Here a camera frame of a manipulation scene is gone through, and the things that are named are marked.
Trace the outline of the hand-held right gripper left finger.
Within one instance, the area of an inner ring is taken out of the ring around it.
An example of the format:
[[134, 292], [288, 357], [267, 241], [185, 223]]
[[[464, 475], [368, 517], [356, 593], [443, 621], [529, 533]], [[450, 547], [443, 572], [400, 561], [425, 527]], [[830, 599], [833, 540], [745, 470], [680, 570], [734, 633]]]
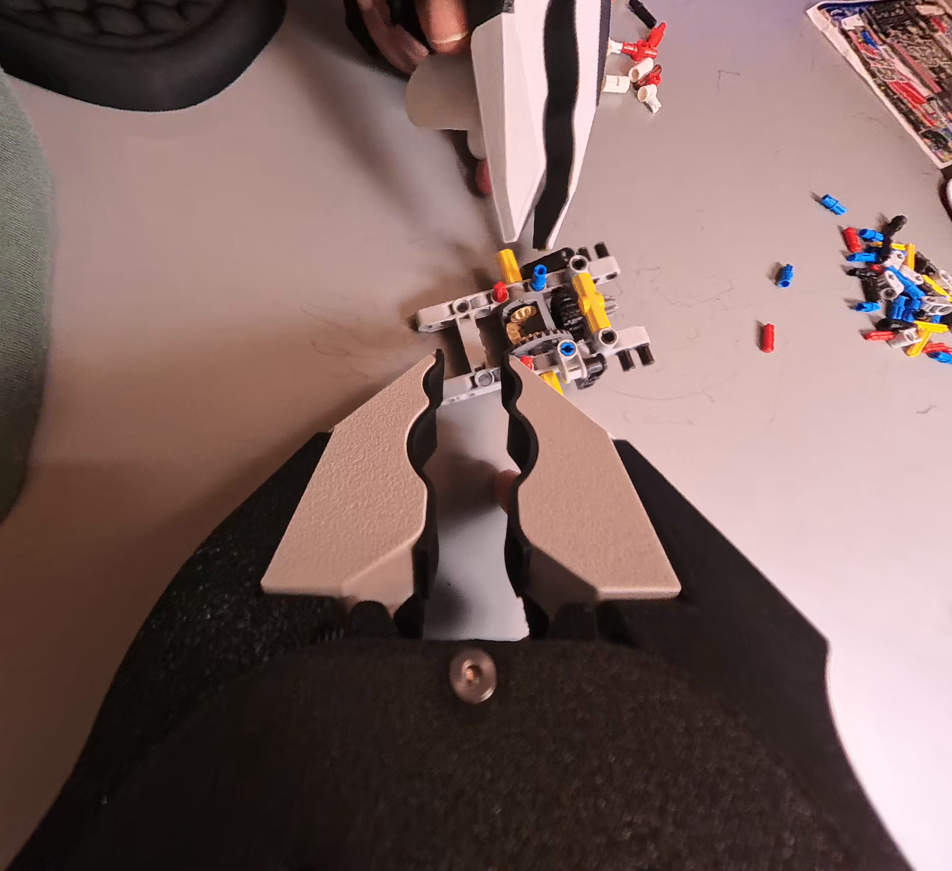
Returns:
[[261, 589], [390, 614], [422, 606], [439, 559], [425, 466], [436, 442], [445, 358], [425, 356], [332, 429]]

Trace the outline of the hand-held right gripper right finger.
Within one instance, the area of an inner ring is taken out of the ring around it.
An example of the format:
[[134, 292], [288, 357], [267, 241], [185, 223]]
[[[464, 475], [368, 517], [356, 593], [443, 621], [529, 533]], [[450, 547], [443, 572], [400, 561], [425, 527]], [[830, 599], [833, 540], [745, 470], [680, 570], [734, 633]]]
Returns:
[[530, 617], [678, 597], [681, 581], [608, 432], [514, 356], [502, 399], [517, 470], [506, 573]]

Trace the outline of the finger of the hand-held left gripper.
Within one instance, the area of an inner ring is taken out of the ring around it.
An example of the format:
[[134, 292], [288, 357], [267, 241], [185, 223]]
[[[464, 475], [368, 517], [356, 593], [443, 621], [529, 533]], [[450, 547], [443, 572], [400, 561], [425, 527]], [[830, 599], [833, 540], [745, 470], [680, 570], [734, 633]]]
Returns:
[[551, 0], [543, 30], [543, 185], [534, 247], [554, 246], [575, 193], [601, 93], [601, 0]]
[[565, 0], [469, 0], [470, 53], [505, 243], [554, 245], [565, 207]]

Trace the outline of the small grey lego differential assembly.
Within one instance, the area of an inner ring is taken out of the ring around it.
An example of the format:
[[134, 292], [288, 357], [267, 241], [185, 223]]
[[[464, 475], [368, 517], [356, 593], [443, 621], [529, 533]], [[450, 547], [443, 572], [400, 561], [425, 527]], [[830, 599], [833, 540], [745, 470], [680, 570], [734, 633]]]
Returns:
[[498, 393], [510, 357], [557, 391], [597, 383], [611, 360], [624, 371], [655, 363], [648, 331], [614, 323], [617, 302], [607, 293], [621, 268], [605, 244], [546, 253], [518, 263], [497, 254], [501, 278], [486, 290], [420, 309], [421, 333], [450, 332], [467, 371], [444, 383], [443, 405]]

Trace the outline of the lego instruction booklet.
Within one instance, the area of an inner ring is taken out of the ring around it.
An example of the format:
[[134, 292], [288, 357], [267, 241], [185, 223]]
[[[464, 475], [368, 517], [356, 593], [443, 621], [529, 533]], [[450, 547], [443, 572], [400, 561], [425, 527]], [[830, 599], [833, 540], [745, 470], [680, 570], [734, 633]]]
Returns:
[[951, 164], [951, 10], [944, 0], [829, 0], [806, 11], [936, 166]]

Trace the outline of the pile of white red connectors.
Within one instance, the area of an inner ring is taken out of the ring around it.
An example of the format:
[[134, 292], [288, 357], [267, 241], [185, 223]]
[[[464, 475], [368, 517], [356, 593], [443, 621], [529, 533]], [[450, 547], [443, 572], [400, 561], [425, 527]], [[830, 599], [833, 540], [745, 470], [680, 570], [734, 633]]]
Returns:
[[626, 0], [626, 5], [638, 21], [648, 29], [648, 32], [646, 36], [633, 42], [607, 40], [605, 52], [607, 61], [611, 62], [615, 58], [624, 59], [624, 61], [621, 71], [615, 73], [610, 70], [602, 79], [601, 90], [618, 95], [631, 93], [650, 114], [656, 115], [661, 110], [659, 87], [662, 80], [662, 67], [658, 57], [667, 25], [649, 12], [641, 0]]

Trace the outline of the black mesh office chair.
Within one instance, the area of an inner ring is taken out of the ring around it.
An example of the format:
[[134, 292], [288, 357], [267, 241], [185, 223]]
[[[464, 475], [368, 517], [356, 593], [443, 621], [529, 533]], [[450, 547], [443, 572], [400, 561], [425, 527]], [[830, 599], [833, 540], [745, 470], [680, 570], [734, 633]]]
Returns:
[[1, 0], [8, 76], [84, 103], [169, 112], [229, 87], [286, 0]]

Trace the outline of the pile of blue yellow pins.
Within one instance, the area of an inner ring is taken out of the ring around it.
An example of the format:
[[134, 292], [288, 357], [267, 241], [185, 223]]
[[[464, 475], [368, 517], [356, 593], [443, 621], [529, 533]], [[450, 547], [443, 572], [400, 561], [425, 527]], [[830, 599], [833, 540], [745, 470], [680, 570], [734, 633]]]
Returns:
[[875, 227], [840, 229], [844, 272], [861, 293], [852, 310], [868, 321], [863, 341], [950, 366], [950, 272], [922, 253], [907, 228], [907, 216], [896, 215]]

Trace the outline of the person's green sweatshirt torso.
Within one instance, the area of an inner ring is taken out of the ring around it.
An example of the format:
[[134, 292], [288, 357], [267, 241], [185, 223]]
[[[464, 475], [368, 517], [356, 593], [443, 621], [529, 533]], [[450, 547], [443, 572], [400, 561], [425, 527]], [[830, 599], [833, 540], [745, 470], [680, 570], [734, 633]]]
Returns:
[[51, 173], [1, 74], [1, 519], [20, 496], [44, 398], [51, 337]]

